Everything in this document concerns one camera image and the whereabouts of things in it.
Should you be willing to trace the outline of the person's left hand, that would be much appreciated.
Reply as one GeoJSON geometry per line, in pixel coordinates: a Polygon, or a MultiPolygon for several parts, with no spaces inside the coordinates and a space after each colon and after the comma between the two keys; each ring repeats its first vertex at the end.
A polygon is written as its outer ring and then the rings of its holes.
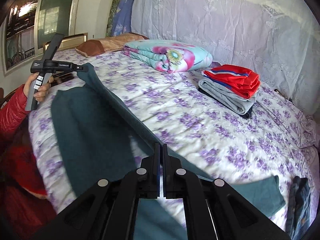
{"type": "MultiPolygon", "coordinates": [[[[28,97],[28,93],[29,93],[29,89],[30,89],[30,85],[31,83],[36,80],[37,76],[39,75],[39,73],[34,73],[31,74],[28,79],[26,80],[24,87],[23,87],[23,93],[26,97],[28,97]]],[[[49,92],[49,89],[51,87],[51,83],[53,82],[54,78],[51,76],[48,80],[48,82],[44,85],[42,85],[39,89],[38,92],[36,92],[33,97],[37,102],[42,102],[44,100],[44,98],[46,97],[46,95],[49,92]]]]}

